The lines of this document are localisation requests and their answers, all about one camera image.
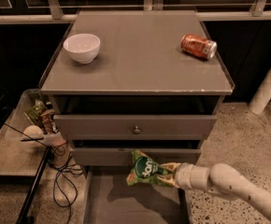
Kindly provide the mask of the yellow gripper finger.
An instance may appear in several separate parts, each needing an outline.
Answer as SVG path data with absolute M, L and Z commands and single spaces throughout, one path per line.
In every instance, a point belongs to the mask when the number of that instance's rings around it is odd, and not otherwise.
M 176 181 L 172 174 L 170 175 L 157 175 L 157 179 L 164 185 L 168 187 L 176 186 Z
M 161 167 L 168 172 L 174 173 L 180 166 L 180 162 L 168 162 L 168 163 L 163 163 L 161 164 Z

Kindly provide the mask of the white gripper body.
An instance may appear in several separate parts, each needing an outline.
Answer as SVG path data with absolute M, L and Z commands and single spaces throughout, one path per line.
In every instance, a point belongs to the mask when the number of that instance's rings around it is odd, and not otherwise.
M 208 190 L 209 172 L 209 168 L 184 162 L 175 172 L 175 181 L 181 189 Z

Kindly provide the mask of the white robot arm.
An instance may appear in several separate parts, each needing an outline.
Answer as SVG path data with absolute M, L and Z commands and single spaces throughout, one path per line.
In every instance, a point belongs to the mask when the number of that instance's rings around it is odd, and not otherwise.
M 198 189 L 227 200 L 241 199 L 271 221 L 271 193 L 255 186 L 235 168 L 225 163 L 201 167 L 187 162 L 161 165 L 168 175 L 157 175 L 178 189 Z

